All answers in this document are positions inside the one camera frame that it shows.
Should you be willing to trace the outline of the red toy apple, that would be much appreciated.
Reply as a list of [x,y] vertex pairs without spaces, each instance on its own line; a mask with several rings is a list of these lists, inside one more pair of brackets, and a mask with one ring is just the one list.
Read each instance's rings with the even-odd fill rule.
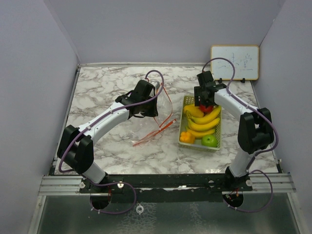
[[213,105],[211,105],[211,106],[205,106],[205,105],[199,105],[199,109],[203,112],[203,113],[205,113],[205,114],[207,114],[207,113],[210,113],[212,110],[213,110],[213,108],[214,108],[214,106]]

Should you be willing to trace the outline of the clear orange-zip bag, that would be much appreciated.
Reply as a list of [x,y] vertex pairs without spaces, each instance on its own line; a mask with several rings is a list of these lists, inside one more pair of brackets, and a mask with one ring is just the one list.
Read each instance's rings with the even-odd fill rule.
[[156,107],[157,117],[135,118],[132,121],[130,136],[133,146],[149,142],[176,121],[173,118],[173,104],[165,88],[157,97]]

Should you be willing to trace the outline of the green toy apple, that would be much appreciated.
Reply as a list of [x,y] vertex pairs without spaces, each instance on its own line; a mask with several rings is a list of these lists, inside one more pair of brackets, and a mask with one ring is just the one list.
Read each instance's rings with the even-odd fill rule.
[[205,135],[201,139],[201,145],[216,148],[218,145],[218,141],[214,135]]

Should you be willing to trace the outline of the orange toy bell pepper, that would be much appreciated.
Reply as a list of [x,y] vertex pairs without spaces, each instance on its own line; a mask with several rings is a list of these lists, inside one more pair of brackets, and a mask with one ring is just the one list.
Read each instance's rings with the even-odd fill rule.
[[183,143],[193,144],[195,141],[195,136],[190,132],[181,132],[179,141]]

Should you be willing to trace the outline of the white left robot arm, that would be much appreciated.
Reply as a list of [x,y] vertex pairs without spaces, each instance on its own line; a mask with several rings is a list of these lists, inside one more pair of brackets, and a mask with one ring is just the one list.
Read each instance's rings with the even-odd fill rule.
[[157,98],[161,85],[158,81],[140,80],[134,90],[116,98],[100,116],[74,127],[67,126],[62,134],[57,156],[64,159],[76,173],[91,180],[96,192],[106,190],[107,173],[94,161],[94,145],[106,133],[131,117],[156,117]]

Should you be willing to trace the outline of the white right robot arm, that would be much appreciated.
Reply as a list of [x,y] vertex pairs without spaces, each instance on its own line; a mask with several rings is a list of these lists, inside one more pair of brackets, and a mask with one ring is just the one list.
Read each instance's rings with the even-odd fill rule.
[[199,85],[194,87],[196,106],[219,105],[239,121],[237,140],[240,149],[226,169],[230,175],[224,178],[225,187],[234,191],[241,186],[241,177],[248,174],[256,155],[277,140],[273,133],[271,112],[267,108],[249,105],[225,84],[217,84],[210,71],[198,74],[197,80]]

